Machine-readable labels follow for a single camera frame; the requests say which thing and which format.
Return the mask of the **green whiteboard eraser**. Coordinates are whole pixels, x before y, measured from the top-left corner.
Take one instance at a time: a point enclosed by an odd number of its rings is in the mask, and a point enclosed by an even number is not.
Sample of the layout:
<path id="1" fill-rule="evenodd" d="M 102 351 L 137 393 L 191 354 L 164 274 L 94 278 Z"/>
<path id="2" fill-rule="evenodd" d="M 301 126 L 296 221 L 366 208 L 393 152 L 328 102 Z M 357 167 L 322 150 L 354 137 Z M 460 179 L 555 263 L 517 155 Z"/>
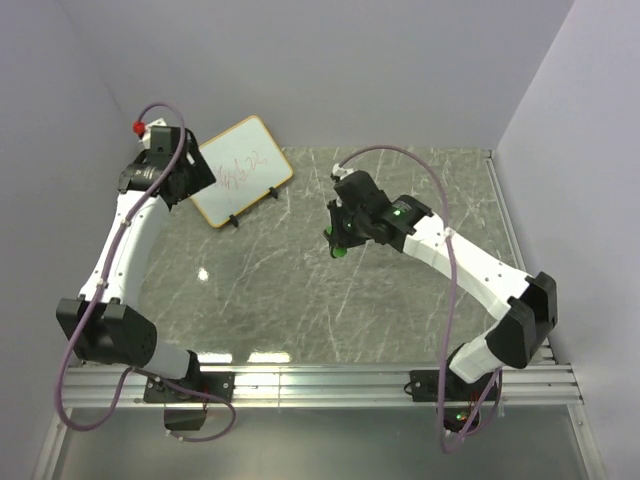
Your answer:
<path id="1" fill-rule="evenodd" d="M 323 237 L 328 242 L 329 254 L 332 259 L 342 258 L 347 254 L 347 249 L 339 246 L 337 241 L 333 238 L 333 230 L 331 229 L 331 226 L 324 229 Z"/>

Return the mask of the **yellow framed whiteboard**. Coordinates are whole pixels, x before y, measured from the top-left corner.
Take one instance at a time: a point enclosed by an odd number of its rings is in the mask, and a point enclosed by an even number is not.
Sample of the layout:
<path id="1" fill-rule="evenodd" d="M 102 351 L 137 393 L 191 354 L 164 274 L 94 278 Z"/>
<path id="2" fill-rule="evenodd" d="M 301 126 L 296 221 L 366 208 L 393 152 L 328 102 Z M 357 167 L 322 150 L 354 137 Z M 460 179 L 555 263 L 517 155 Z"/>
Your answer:
<path id="1" fill-rule="evenodd" d="M 216 182 L 192 196 L 207 223 L 220 228 L 293 177 L 293 168 L 262 120 L 250 116 L 200 145 Z"/>

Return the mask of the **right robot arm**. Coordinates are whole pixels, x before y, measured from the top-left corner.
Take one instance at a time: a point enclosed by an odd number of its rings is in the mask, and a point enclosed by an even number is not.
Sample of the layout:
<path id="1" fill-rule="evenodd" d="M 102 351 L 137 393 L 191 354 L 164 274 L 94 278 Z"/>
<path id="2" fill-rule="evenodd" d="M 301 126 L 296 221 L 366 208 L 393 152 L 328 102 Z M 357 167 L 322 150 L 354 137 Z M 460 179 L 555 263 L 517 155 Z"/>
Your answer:
<path id="1" fill-rule="evenodd" d="M 477 300 L 494 324 L 462 344 L 441 376 L 444 393 L 466 398 L 500 367 L 525 368 L 557 324 L 557 285 L 545 273 L 531 276 L 491 256 L 445 226 L 417 199 L 390 200 L 365 171 L 335 167 L 336 199 L 327 208 L 324 237 L 339 258 L 369 241 L 389 245 L 434 268 Z"/>

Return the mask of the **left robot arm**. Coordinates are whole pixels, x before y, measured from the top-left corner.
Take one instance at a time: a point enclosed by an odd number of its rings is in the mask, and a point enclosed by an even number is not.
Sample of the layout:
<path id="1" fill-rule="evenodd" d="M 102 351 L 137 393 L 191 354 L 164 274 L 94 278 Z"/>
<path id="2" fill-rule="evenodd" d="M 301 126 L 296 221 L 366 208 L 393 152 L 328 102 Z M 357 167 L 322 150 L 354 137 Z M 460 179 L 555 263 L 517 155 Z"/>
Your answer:
<path id="1" fill-rule="evenodd" d="M 60 300 L 56 318 L 79 359 L 165 378 L 171 395 L 190 402 L 203 381 L 195 353 L 161 341 L 138 299 L 151 247 L 171 209 L 216 179 L 189 129 L 154 122 L 143 143 L 120 175 L 116 213 L 94 271 L 76 297 Z"/>

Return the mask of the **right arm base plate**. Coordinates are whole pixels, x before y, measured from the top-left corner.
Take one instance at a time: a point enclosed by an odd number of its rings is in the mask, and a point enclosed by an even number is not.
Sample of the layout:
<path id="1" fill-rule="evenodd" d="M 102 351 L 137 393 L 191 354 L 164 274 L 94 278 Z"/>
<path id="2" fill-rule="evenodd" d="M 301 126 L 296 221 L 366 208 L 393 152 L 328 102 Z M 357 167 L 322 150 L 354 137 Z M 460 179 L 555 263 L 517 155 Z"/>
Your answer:
<path id="1" fill-rule="evenodd" d="M 445 402 L 471 402 L 478 400 L 490 384 L 491 373 L 483 375 L 473 383 L 466 383 L 450 370 L 445 375 Z M 438 397 L 439 370 L 411 370 L 409 381 L 404 385 L 404 392 L 413 402 L 436 402 Z"/>

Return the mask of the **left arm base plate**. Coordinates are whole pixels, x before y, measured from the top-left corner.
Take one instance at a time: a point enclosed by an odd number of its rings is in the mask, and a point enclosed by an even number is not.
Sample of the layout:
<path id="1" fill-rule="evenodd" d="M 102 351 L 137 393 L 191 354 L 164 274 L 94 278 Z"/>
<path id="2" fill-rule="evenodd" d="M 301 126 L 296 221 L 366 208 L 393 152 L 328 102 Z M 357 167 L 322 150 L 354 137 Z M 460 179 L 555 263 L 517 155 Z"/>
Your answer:
<path id="1" fill-rule="evenodd" d="M 232 372 L 204 372 L 190 380 L 167 380 L 150 377 L 147 380 L 143 402 L 149 404 L 173 404 L 211 402 L 211 397 L 230 402 L 235 386 Z"/>

